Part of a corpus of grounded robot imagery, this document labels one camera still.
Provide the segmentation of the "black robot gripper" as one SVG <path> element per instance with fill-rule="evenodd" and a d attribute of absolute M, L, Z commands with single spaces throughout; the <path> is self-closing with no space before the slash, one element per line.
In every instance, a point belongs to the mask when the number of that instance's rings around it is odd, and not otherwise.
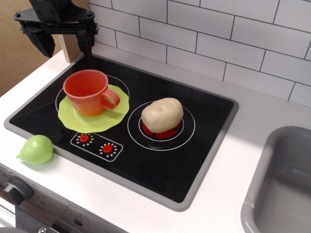
<path fill-rule="evenodd" d="M 51 34 L 75 34 L 85 58 L 92 56 L 98 26 L 91 10 L 70 0 L 31 0 L 32 8 L 14 14 L 33 45 L 46 57 L 52 58 L 55 41 Z"/>

